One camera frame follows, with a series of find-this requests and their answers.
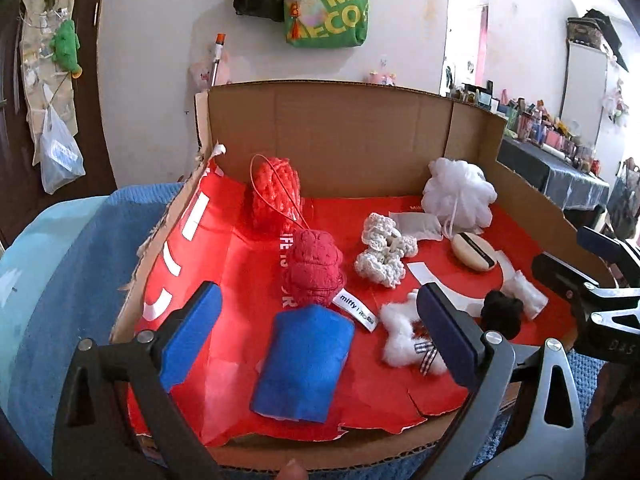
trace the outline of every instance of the black pom-pom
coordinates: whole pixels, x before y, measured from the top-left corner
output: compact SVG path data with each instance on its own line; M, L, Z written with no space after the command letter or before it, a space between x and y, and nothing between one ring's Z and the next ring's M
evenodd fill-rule
M520 333L520 316L524 305L516 298L508 298L499 290L491 290L484 298L482 326L484 330L495 330L505 338L513 339Z

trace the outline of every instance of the gray tablecloth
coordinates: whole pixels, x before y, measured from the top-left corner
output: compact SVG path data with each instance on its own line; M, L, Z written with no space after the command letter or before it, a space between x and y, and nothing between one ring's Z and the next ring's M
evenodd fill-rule
M609 184L574 170L530 142L504 137L498 162L515 171L560 209L591 211L606 206Z

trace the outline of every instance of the metal screw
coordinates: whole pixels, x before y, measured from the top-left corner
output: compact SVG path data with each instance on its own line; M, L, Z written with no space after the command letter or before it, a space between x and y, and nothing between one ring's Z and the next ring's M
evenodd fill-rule
M138 334L136 339L138 340L139 343L142 343L142 344L151 343L154 340L155 336L156 334L154 333L153 330L143 330Z
M484 338L491 344L498 345L502 342L502 335L498 332L487 332Z
M91 341L90 339L82 339L82 341L78 343L78 350L81 352L86 352L93 345L94 345L94 342Z
M552 337L546 340L546 346L554 352L558 352L562 348L562 344L558 339L553 339Z

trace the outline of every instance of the cardboard box wall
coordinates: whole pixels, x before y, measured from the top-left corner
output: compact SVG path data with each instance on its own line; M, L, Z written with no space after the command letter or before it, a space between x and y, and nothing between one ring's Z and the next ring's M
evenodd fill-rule
M195 107L202 145L196 169L140 247L112 342L133 338L146 279L216 142L226 146L226 155L216 162L242 182L248 181L255 153L289 158L300 174L302 195L309 197L420 195L430 177L429 162L440 156L467 160L482 168L498 204L543 250L602 286L615 286L604 263L578 247L562 211L496 161L504 120L485 110L410 89L319 81L219 86L196 95ZM574 334L563 340L566 346L573 341ZM513 402L516 393L511 387L504 404ZM222 465L255 470L277 470L291 458L309 469L370 465L438 440L453 416L431 418L400 435L350 431L334 442L314 444L248 436L210 452Z

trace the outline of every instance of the orange tassel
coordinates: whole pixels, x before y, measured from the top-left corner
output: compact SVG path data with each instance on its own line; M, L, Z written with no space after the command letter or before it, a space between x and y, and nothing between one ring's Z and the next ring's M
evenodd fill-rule
M291 15L293 16L293 26L291 27L291 39L299 40L300 39L300 23L298 19L300 17L300 8L298 7L298 3L294 2L291 4Z

